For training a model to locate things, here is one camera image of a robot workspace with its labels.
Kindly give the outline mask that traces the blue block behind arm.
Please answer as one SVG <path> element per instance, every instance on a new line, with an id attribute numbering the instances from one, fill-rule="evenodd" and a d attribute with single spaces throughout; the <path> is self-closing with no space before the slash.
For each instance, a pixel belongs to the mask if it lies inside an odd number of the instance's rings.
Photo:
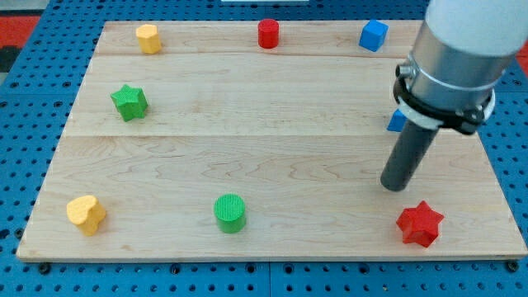
<path id="1" fill-rule="evenodd" d="M 404 115 L 404 113 L 402 113 L 399 109 L 396 109 L 390 118 L 386 130 L 390 132 L 402 132 L 407 119 L 408 118 Z"/>

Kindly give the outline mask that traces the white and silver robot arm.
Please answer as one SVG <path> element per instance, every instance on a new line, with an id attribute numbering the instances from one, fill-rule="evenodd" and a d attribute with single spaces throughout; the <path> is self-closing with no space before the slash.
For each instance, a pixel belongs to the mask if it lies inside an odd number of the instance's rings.
<path id="1" fill-rule="evenodd" d="M 527 40 L 527 0 L 431 0 L 394 97 L 406 130 L 473 134 L 494 87 Z"/>

